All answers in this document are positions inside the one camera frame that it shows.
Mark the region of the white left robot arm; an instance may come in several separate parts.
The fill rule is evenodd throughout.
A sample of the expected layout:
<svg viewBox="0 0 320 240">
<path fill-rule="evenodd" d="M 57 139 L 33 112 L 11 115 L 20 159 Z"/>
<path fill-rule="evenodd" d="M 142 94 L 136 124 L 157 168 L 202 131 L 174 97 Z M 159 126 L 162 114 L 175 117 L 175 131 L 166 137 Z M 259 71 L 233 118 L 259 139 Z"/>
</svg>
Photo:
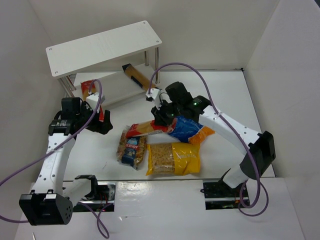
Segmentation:
<svg viewBox="0 0 320 240">
<path fill-rule="evenodd" d="M 61 100 L 62 109 L 48 126 L 47 153 L 39 176 L 30 193 L 19 199 L 19 206 L 32 226 L 67 225 L 77 203 L 98 194 L 98 181 L 92 174 L 78 175 L 68 189 L 63 188 L 63 182 L 77 135 L 84 129 L 102 135 L 113 129 L 108 110 L 100 121 L 104 100 L 97 93 L 85 101 L 79 97 Z"/>
</svg>

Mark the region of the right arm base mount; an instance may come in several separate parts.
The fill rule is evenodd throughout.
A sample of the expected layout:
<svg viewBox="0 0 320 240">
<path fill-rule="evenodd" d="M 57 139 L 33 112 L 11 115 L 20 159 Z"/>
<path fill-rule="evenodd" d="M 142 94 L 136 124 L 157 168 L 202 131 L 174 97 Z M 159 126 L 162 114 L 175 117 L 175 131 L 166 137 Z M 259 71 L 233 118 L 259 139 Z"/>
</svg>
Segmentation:
<svg viewBox="0 0 320 240">
<path fill-rule="evenodd" d="M 204 180 L 200 190 L 204 195 L 206 210 L 237 209 L 240 205 L 242 183 L 236 188 L 229 188 L 218 180 Z"/>
</svg>

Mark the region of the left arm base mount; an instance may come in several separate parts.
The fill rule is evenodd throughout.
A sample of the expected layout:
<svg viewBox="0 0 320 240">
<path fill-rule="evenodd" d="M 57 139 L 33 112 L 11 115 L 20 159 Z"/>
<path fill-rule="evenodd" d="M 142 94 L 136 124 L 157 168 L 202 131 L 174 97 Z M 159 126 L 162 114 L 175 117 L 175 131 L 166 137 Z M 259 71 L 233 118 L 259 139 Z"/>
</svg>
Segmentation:
<svg viewBox="0 0 320 240">
<path fill-rule="evenodd" d="M 98 181 L 94 193 L 89 179 L 76 179 L 73 182 L 63 183 L 63 196 L 69 197 L 73 205 L 73 212 L 88 212 L 84 206 L 89 206 L 98 213 L 113 212 L 115 208 L 116 183 L 112 181 Z"/>
</svg>

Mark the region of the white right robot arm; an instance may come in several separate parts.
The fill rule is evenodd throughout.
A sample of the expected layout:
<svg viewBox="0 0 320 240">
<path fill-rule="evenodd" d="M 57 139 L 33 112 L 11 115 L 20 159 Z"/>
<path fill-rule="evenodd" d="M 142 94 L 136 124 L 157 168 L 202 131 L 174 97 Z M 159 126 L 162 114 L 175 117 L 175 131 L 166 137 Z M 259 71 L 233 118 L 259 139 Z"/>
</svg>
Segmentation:
<svg viewBox="0 0 320 240">
<path fill-rule="evenodd" d="M 190 119 L 212 129 L 243 154 L 242 162 L 221 177 L 220 183 L 225 188 L 234 189 L 249 179 L 262 176 L 276 158 L 274 137 L 270 132 L 260 133 L 242 125 L 214 109 L 204 96 L 192 97 L 181 82 L 172 83 L 164 92 L 170 102 L 161 99 L 162 91 L 158 88 L 146 92 L 146 100 L 154 102 L 151 112 L 156 124 L 168 126 L 179 116 Z"/>
</svg>

